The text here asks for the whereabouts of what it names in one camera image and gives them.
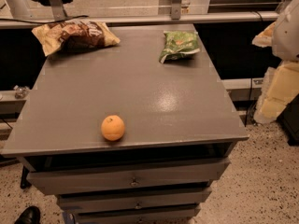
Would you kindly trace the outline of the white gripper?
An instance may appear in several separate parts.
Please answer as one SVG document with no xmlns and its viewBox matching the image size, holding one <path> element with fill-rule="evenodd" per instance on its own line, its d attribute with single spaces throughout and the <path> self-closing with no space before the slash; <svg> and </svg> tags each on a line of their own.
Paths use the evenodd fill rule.
<svg viewBox="0 0 299 224">
<path fill-rule="evenodd" d="M 272 22 L 256 35 L 252 44 L 272 52 L 283 62 L 269 67 L 264 74 L 253 118 L 257 123 L 275 121 L 286 106 L 299 94 L 299 0 L 291 0 Z"/>
</svg>

